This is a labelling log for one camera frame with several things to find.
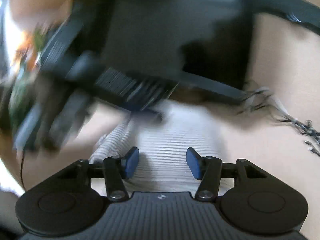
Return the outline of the striped white garment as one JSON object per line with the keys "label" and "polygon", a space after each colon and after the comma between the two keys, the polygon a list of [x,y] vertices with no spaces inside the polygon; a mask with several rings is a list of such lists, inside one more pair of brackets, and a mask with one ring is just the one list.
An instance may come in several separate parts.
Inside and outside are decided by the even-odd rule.
{"label": "striped white garment", "polygon": [[162,120],[132,114],[96,143],[90,163],[107,157],[123,157],[132,147],[139,149],[135,174],[126,181],[127,191],[195,193],[199,186],[186,163],[186,151],[223,158],[217,122],[203,106],[165,100],[156,106]]}

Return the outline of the black computer monitor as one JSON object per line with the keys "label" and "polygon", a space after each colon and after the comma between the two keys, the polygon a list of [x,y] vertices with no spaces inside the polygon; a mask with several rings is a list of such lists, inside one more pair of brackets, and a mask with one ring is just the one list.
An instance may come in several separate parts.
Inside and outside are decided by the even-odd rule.
{"label": "black computer monitor", "polygon": [[130,110],[177,85],[237,104],[260,13],[319,32],[319,7],[304,0],[75,0],[41,71]]}

